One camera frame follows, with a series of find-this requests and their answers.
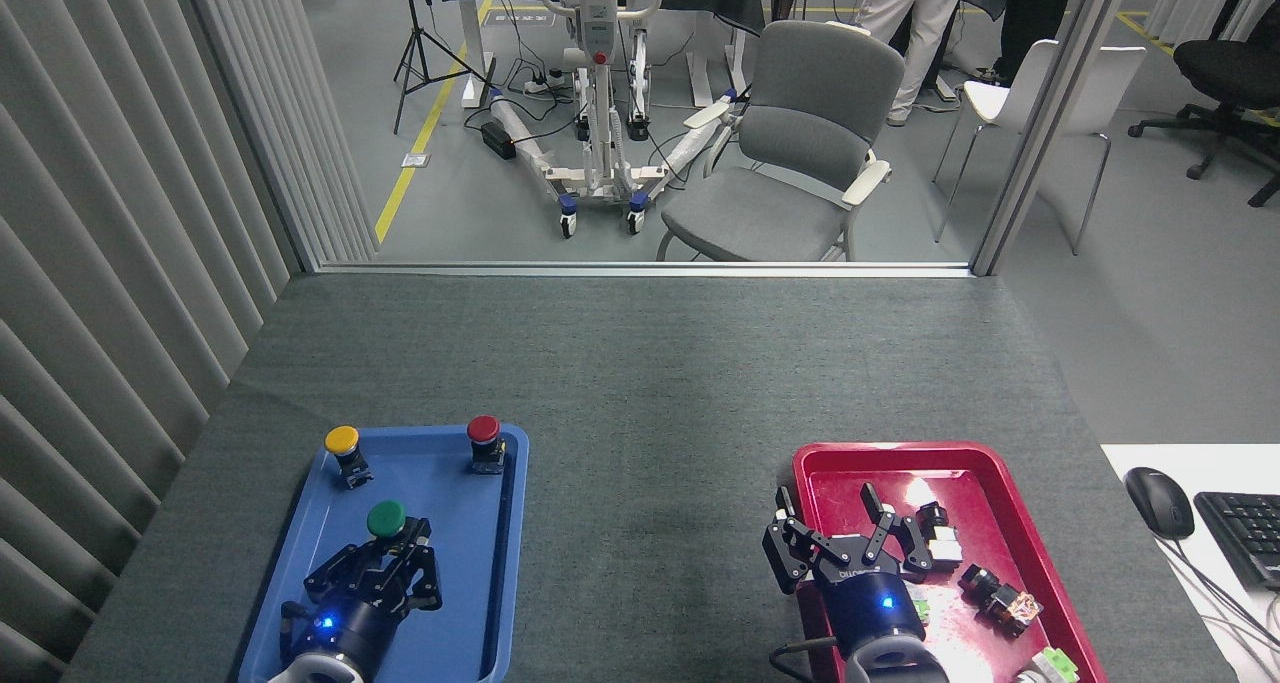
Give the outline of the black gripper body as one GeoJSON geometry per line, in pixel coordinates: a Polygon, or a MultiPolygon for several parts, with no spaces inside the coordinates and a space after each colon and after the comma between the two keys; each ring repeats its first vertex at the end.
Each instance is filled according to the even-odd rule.
{"type": "Polygon", "coordinates": [[[890,636],[923,641],[925,629],[910,599],[901,567],[878,561],[849,567],[820,564],[820,595],[841,657],[890,636]]]}
{"type": "Polygon", "coordinates": [[[401,599],[385,591],[328,595],[303,610],[294,659],[317,655],[344,664],[361,677],[375,677],[401,623],[401,599]]]}

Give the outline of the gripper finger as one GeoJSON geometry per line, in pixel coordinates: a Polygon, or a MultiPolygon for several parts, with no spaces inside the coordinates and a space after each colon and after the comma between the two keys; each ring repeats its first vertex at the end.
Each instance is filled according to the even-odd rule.
{"type": "Polygon", "coordinates": [[[320,604],[338,596],[372,604],[381,599],[389,591],[383,564],[389,550],[389,544],[340,547],[305,578],[308,600],[320,604]]]}
{"type": "Polygon", "coordinates": [[[800,521],[786,486],[774,492],[774,518],[765,524],[762,547],[780,591],[794,595],[799,582],[827,551],[827,538],[800,521]]]}
{"type": "Polygon", "coordinates": [[[385,604],[390,614],[435,611],[443,605],[430,533],[428,519],[406,519],[387,547],[390,561],[385,568],[385,604]]]}
{"type": "Polygon", "coordinates": [[[902,554],[902,570],[909,576],[929,576],[934,570],[934,559],[914,515],[899,515],[892,505],[881,501],[870,482],[861,486],[861,501],[876,524],[876,532],[867,542],[861,561],[874,563],[883,553],[884,540],[892,536],[902,554]]]}

